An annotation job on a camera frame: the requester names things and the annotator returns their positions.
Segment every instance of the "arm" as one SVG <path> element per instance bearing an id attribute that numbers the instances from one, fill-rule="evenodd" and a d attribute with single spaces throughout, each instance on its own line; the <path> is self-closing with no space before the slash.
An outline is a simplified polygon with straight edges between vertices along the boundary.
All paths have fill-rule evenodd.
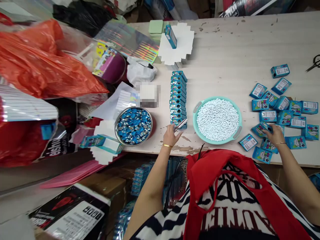
<path id="1" fill-rule="evenodd" d="M 174 124 L 167 126 L 163 137 L 163 144 L 174 146 L 179 140 L 182 132 L 177 136 L 173 132 Z M 167 173 L 167 164 L 171 147 L 162 146 L 160 153 L 154 163 L 145 184 L 134 205 L 124 240 L 130 239 L 138 228 L 153 214 L 163 210 L 162 192 Z"/>
<path id="2" fill-rule="evenodd" d="M 265 131 L 270 141 L 279 150 L 287 179 L 288 194 L 302 214 L 313 224 L 320 225 L 320 193 L 299 166 L 285 142 L 279 126 L 272 125 L 273 134 Z"/>

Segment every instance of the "metal bowl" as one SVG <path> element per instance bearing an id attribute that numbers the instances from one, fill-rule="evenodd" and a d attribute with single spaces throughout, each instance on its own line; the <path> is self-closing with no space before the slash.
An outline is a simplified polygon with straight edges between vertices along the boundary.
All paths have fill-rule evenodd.
<path id="1" fill-rule="evenodd" d="M 128 143 L 125 143 L 121 138 L 120 138 L 120 136 L 118 135 L 118 131 L 117 131 L 117 126 L 118 126 L 118 123 L 119 123 L 119 120 L 120 120 L 120 118 L 121 118 L 121 115 L 122 114 L 124 114 L 128 109 L 132 109 L 132 108 L 136 108 L 136 109 L 141 109 L 141 110 L 144 110 L 144 111 L 146 111 L 148 114 L 149 114 L 149 116 L 150 116 L 150 118 L 151 118 L 151 129 L 150 129 L 150 133 L 148 134 L 148 136 L 146 137 L 146 139 L 144 139 L 142 142 L 140 142 L 140 143 L 137 143 L 137 144 L 128 144 Z M 152 115 L 149 113 L 149 111 L 147 110 L 147 109 L 145 109 L 145 108 L 143 108 L 143 107 L 128 107 L 128 108 L 126 108 L 126 109 L 124 109 L 120 114 L 119 114 L 119 116 L 117 117 L 117 119 L 116 119 L 116 121 L 115 121 L 115 124 L 114 124 L 114 132 L 115 132 L 115 134 L 116 134 L 116 137 L 117 137 L 117 139 L 118 139 L 118 141 L 122 144 L 122 145 L 124 145 L 124 146 L 127 146 L 127 147 L 135 147 L 135 146 L 138 146 L 138 145 L 140 145 L 140 144 L 142 144 L 142 143 L 144 143 L 152 134 L 152 130 L 153 130 L 153 119 L 152 119 Z"/>

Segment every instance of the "woman's right hand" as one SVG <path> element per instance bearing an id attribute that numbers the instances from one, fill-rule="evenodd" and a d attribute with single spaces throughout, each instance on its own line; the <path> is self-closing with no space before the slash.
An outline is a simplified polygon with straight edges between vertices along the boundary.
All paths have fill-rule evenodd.
<path id="1" fill-rule="evenodd" d="M 266 131 L 266 130 L 263 130 L 263 132 L 265 134 L 267 134 L 267 136 L 268 136 L 269 140 L 271 141 L 271 143 L 273 145 L 275 145 L 276 143 L 286 142 L 284 140 L 284 136 L 283 136 L 283 133 L 281 131 L 281 128 L 279 126 L 277 126 L 277 125 L 274 125 L 274 124 L 272 124 L 270 126 L 272 126 L 273 134 L 270 133 L 269 131 Z"/>

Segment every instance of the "red apron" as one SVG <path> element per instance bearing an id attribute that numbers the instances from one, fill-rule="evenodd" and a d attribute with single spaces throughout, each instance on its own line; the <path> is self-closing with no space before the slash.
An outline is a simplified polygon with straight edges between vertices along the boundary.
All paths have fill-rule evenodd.
<path id="1" fill-rule="evenodd" d="M 244 184 L 257 198 L 266 217 L 269 219 L 272 227 L 280 239 L 310 239 L 310 236 L 304 230 L 298 220 L 292 215 L 285 206 L 280 197 L 269 185 L 265 177 L 254 165 L 251 158 L 245 157 L 240 153 L 216 149 L 189 155 L 187 166 L 187 177 L 190 185 L 190 204 L 186 219 L 185 232 L 183 239 L 198 239 L 201 231 L 201 222 L 203 216 L 213 210 L 217 197 L 218 177 L 222 174 L 232 174 L 242 184 Z M 223 170 L 227 162 L 240 168 L 250 177 L 255 179 L 262 186 L 261 189 L 253 189 L 234 172 Z M 209 210 L 200 208 L 196 202 L 199 201 L 202 194 L 209 189 L 215 182 L 213 204 Z"/>

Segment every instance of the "black and white shirt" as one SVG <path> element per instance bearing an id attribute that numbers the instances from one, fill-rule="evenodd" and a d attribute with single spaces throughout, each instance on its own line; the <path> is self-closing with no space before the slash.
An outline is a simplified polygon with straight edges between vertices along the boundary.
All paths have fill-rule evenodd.
<path id="1" fill-rule="evenodd" d="M 310 237 L 315 240 L 320 240 L 320 229 L 311 224 L 302 215 L 287 195 L 269 179 L 259 165 L 256 164 L 256 166 Z M 258 182 L 231 163 L 228 163 L 224 167 L 224 170 L 235 172 L 249 187 L 261 187 Z M 202 198 L 200 198 L 197 204 L 203 209 L 208 210 L 213 203 L 214 191 L 214 186 L 210 187 L 209 190 L 202 195 Z M 189 201 L 190 188 L 188 182 L 185 194 L 174 208 L 164 209 L 150 217 L 131 239 L 182 240 Z M 202 220 L 199 239 L 213 238 L 278 239 L 256 197 L 231 174 L 223 174 L 219 177 L 215 207 L 210 213 L 207 213 Z"/>

